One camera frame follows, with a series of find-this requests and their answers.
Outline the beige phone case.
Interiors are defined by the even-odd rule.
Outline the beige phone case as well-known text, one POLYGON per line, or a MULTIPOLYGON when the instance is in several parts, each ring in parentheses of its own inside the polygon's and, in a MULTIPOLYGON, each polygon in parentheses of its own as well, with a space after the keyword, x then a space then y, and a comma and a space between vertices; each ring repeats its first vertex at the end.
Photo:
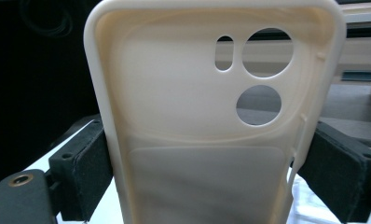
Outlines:
POLYGON ((336 0, 102 0, 84 45, 125 224, 286 224, 336 0))

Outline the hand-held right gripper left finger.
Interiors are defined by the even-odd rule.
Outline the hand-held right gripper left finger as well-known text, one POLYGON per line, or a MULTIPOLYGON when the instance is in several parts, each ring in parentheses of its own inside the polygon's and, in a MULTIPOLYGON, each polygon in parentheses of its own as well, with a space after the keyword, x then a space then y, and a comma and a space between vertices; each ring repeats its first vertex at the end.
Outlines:
POLYGON ((49 159, 64 221, 90 221, 113 178, 102 122, 90 121, 49 159))

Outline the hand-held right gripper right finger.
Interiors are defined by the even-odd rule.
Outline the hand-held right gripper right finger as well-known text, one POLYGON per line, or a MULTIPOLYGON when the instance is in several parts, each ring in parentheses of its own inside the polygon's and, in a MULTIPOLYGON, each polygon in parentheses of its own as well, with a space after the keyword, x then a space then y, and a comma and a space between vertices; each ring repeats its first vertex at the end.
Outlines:
POLYGON ((342 223, 371 214, 371 148, 319 122, 298 174, 342 223))

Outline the dark curtain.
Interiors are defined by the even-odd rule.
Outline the dark curtain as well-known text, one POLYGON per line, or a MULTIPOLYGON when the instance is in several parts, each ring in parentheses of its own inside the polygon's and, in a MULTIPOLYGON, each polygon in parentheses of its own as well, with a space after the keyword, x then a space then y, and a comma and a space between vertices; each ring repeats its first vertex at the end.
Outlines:
POLYGON ((98 113, 84 51, 101 0, 0 0, 0 181, 98 113))

